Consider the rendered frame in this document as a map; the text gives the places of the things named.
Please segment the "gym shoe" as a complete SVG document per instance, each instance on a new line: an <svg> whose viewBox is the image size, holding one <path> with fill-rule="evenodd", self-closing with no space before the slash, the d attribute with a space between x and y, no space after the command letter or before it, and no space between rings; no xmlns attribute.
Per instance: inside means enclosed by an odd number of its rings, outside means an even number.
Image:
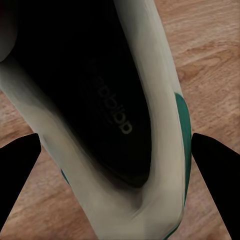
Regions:
<svg viewBox="0 0 240 240"><path fill-rule="evenodd" d="M191 122L154 0L0 0L0 89L99 240L178 229Z"/></svg>

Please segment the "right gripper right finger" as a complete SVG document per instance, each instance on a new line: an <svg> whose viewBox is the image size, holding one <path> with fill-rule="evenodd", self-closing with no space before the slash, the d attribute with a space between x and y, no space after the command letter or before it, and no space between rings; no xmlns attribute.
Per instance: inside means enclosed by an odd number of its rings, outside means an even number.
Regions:
<svg viewBox="0 0 240 240"><path fill-rule="evenodd" d="M232 240L240 240L240 154L194 133L191 153Z"/></svg>

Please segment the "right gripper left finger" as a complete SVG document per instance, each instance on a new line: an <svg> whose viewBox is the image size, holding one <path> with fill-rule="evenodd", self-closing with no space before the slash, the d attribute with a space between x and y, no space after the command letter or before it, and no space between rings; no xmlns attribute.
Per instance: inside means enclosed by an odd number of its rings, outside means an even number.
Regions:
<svg viewBox="0 0 240 240"><path fill-rule="evenodd" d="M41 151L37 133L0 148L0 232Z"/></svg>

